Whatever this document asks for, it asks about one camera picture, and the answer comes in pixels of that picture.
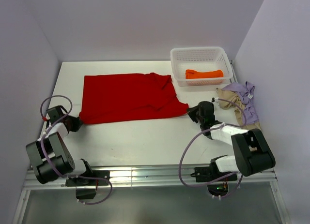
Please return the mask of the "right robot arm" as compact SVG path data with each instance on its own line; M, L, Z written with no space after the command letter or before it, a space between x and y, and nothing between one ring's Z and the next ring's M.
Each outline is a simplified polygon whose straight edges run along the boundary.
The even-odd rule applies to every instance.
M207 167L196 167L191 177L197 182L224 180L225 176L241 173L251 176L276 165L275 157L261 130L255 128L244 130L216 120L213 102L203 101L197 106L188 108L191 120L200 125L202 134L210 140L228 144L233 155L213 158Z

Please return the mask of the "red t-shirt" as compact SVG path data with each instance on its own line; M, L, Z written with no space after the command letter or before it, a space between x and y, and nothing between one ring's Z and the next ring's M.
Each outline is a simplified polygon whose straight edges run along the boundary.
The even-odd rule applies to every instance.
M188 108L178 100L170 75L87 75L79 116L85 124L102 124L174 118Z

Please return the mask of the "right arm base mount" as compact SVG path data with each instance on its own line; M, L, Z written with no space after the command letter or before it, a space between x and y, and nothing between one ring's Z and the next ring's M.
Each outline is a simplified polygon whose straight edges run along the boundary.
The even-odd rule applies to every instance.
M211 160L208 166L195 167L194 172L190 174L192 178L195 178L197 183L210 182L212 180L218 179L219 177L228 175L230 172L220 172L215 160ZM222 198L226 196L229 192L229 181L237 181L238 177L236 174L229 177L218 180L222 182L221 184L210 184L207 185L208 192L213 197Z

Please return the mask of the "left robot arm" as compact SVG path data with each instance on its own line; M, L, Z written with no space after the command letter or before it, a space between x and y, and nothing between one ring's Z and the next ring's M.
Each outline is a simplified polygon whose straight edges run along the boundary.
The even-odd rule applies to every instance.
M83 185L94 180L94 171L84 160L74 160L64 138L70 132L77 132L83 122L79 117L67 115L62 105L47 110L46 131L36 141L26 145L32 169L37 180L46 184L62 176L77 177Z

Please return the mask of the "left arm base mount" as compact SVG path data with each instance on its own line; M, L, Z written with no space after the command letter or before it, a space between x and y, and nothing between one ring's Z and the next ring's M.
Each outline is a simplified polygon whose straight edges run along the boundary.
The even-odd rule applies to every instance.
M84 173L80 176L69 177L65 186L75 187L76 198L82 201L88 201L95 198L99 186L108 186L110 171L93 170L91 173Z

